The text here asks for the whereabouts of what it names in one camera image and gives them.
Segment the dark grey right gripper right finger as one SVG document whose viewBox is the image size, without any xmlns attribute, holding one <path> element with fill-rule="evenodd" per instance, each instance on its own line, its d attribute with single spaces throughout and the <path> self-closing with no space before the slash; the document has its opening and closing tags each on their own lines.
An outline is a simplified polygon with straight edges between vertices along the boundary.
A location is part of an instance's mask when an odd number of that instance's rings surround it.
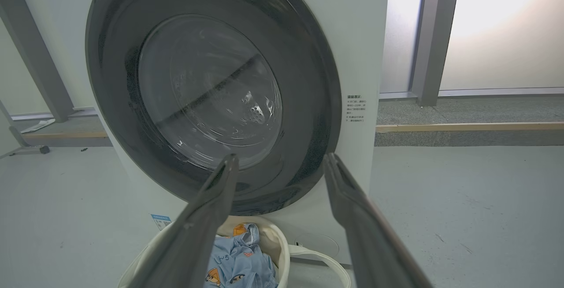
<svg viewBox="0 0 564 288">
<path fill-rule="evenodd" d="M 335 153 L 323 159 L 333 217 L 345 229 L 359 288 L 431 288 L 383 213 L 371 202 Z"/>
</svg>

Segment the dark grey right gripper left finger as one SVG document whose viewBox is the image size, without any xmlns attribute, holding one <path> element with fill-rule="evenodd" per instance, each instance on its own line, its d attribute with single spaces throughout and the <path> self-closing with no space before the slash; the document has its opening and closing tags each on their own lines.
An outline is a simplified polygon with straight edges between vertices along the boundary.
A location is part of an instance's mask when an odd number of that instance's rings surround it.
<svg viewBox="0 0 564 288">
<path fill-rule="evenodd" d="M 238 179 L 238 156 L 228 154 L 195 200 L 163 234 L 133 276 L 131 288 L 201 288 L 215 233 L 227 220 Z"/>
</svg>

